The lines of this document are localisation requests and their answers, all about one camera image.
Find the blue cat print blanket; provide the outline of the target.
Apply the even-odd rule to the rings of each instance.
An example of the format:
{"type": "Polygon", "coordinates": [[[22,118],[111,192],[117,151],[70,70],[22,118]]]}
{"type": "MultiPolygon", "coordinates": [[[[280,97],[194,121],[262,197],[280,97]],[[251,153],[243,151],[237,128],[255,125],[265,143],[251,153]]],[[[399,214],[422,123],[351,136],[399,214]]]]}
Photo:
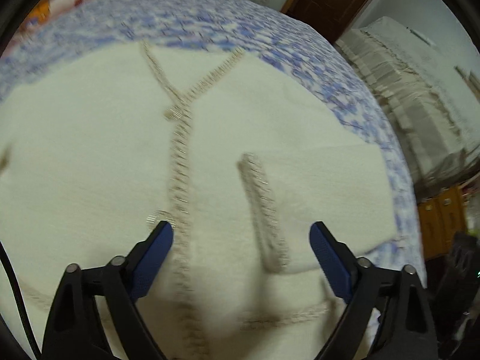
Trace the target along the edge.
{"type": "MultiPolygon", "coordinates": [[[[374,96],[326,39],[306,24],[245,0],[92,0],[47,24],[1,60],[1,103],[13,89],[50,69],[117,44],[204,52],[243,50],[321,100],[347,131],[379,147],[391,186],[396,234],[367,253],[374,265],[400,270],[422,264],[413,185],[393,129],[374,96]]],[[[13,297],[1,277],[1,319],[20,346],[42,358],[18,280],[13,297]]],[[[114,359],[128,359],[103,297],[95,297],[114,359]]]]}

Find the cream fuzzy cardigan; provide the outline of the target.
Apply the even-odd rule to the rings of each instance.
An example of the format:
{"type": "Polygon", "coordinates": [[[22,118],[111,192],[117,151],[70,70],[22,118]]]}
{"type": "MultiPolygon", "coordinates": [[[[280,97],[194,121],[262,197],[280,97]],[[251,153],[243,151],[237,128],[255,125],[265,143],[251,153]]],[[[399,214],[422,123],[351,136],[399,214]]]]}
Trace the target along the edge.
{"type": "Polygon", "coordinates": [[[67,264],[174,242],[140,313],[174,359],[311,359],[342,307],[308,240],[395,237],[382,152],[247,52],[103,47],[1,102],[1,241],[42,336],[67,264]]]}

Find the wooden drawer cabinet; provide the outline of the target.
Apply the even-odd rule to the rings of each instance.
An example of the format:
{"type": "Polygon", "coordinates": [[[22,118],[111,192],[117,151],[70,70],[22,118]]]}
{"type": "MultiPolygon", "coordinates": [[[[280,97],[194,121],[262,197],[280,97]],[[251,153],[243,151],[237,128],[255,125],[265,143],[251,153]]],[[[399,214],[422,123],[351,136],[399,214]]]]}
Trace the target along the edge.
{"type": "Polygon", "coordinates": [[[447,254],[456,233],[466,231],[465,205],[458,184],[417,205],[425,261],[447,254]]]}

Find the beige lace covered furniture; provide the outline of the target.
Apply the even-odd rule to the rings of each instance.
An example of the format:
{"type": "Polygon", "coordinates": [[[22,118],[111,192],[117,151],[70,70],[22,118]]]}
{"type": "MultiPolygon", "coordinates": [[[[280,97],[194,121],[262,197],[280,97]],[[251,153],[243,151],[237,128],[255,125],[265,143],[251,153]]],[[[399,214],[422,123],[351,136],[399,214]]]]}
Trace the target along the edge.
{"type": "Polygon", "coordinates": [[[334,46],[389,120],[417,195],[479,169],[479,100],[437,47],[388,16],[334,46]]]}

